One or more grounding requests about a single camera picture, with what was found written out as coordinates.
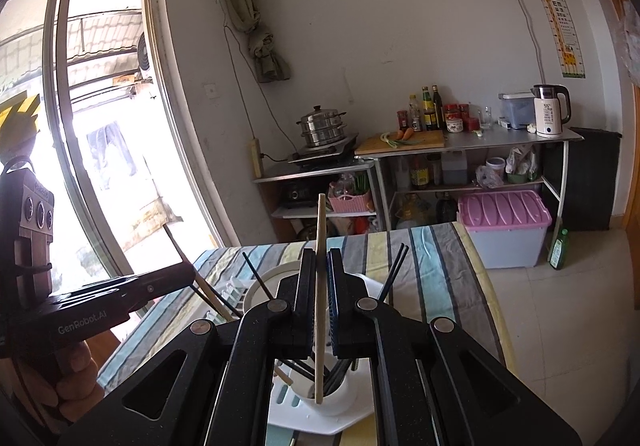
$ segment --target tiled floor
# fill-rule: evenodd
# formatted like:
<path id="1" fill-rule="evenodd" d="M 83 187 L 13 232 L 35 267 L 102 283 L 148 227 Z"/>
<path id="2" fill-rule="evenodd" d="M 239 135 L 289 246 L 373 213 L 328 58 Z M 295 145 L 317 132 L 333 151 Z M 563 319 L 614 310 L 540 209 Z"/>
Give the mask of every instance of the tiled floor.
<path id="1" fill-rule="evenodd" d="M 625 233 L 572 233 L 563 269 L 492 269 L 518 376 L 593 445 L 637 379 L 633 279 Z"/>

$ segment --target stainless steel pot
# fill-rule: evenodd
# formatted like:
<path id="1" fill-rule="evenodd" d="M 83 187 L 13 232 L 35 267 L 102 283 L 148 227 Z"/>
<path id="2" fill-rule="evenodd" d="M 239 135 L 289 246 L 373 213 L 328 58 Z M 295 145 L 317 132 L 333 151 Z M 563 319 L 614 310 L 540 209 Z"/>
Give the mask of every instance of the stainless steel pot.
<path id="1" fill-rule="evenodd" d="M 344 139 L 342 118 L 346 112 L 338 113 L 335 108 L 314 106 L 314 111 L 305 114 L 297 124 L 302 128 L 302 137 L 309 148 L 333 144 Z"/>

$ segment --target white kettle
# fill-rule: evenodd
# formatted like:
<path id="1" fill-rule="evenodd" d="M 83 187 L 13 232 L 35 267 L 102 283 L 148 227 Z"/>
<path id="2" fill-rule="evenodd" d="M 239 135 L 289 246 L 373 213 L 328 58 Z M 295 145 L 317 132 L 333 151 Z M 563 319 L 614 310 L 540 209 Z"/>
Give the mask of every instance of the white kettle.
<path id="1" fill-rule="evenodd" d="M 571 119 L 571 99 L 569 91 L 562 85 L 535 85 L 531 92 L 536 111 L 536 133 L 540 137 L 560 137 L 562 136 L 562 125 Z M 566 116 L 561 117 L 560 99 L 558 94 L 562 94 L 566 101 Z"/>

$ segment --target striped tablecloth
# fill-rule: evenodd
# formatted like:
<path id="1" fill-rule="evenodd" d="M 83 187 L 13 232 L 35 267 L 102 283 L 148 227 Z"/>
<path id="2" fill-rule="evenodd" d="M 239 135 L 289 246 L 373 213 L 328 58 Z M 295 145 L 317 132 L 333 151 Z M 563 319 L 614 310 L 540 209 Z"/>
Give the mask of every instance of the striped tablecloth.
<path id="1" fill-rule="evenodd" d="M 409 246 L 389 303 L 405 317 L 429 322 L 437 316 L 455 320 L 502 364 L 514 372 L 513 350 L 494 289 L 464 226 L 454 222 L 369 235 L 329 238 L 327 249 L 340 248 L 346 272 L 384 282 L 401 243 Z M 242 259 L 247 252 L 258 273 L 298 260 L 313 242 L 293 242 L 207 251 L 196 268 L 211 283 L 231 277 L 250 280 Z M 109 392 L 129 377 L 192 320 L 209 307 L 190 289 L 161 299 L 103 366 L 98 382 Z M 376 443 L 373 416 L 337 436 L 313 435 L 269 426 L 268 446 L 356 446 Z"/>

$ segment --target storage box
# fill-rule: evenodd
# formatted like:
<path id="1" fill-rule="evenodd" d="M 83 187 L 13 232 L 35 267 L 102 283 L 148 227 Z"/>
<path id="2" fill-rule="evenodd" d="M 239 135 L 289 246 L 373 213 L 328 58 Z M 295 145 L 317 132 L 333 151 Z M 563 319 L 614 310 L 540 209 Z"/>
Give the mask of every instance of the storage box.
<path id="1" fill-rule="evenodd" d="M 502 101 L 502 115 L 512 128 L 523 129 L 531 122 L 536 122 L 536 111 L 531 92 L 516 94 L 498 94 Z"/>
<path id="2" fill-rule="evenodd" d="M 373 212 L 373 200 L 371 191 L 364 195 L 342 195 L 341 197 L 329 197 L 331 207 L 335 213 L 364 213 Z"/>
<path id="3" fill-rule="evenodd" d="M 463 195 L 462 222 L 487 269 L 533 267 L 538 262 L 551 215 L 535 191 Z"/>
<path id="4" fill-rule="evenodd" d="M 442 152 L 442 181 L 446 185 L 467 184 L 469 182 L 464 150 Z"/>

